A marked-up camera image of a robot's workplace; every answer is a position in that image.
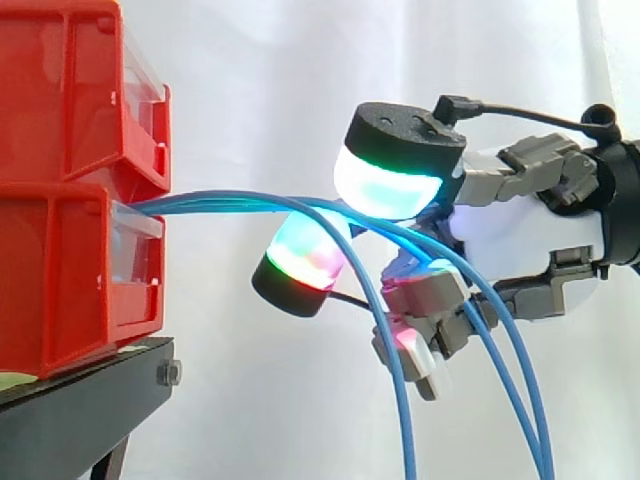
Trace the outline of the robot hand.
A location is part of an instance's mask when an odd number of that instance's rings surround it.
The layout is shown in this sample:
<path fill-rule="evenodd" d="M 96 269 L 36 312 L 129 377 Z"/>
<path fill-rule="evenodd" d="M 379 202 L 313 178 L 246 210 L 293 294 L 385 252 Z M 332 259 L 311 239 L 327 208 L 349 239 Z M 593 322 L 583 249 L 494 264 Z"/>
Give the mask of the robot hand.
<path fill-rule="evenodd" d="M 497 114 L 578 131 L 597 147 L 620 140 L 615 114 L 593 105 L 579 122 L 468 97 L 443 95 L 431 112 L 365 102 L 356 108 L 339 152 L 334 183 L 346 204 L 374 218 L 410 220 L 410 228 L 463 257 L 496 290 L 514 319 L 537 321 L 566 312 L 564 285 L 592 284 L 607 258 L 603 214 L 589 205 L 606 185 L 602 160 L 561 133 L 529 136 L 489 153 L 466 152 L 461 120 Z M 386 321 L 404 380 L 425 400 L 443 395 L 444 360 L 476 328 L 471 300 L 487 330 L 499 316 L 486 294 L 452 260 L 423 247 L 419 260 L 400 247 L 381 273 Z M 308 217 L 292 212 L 252 276 L 254 290 L 276 308 L 313 317 L 346 258 Z"/>

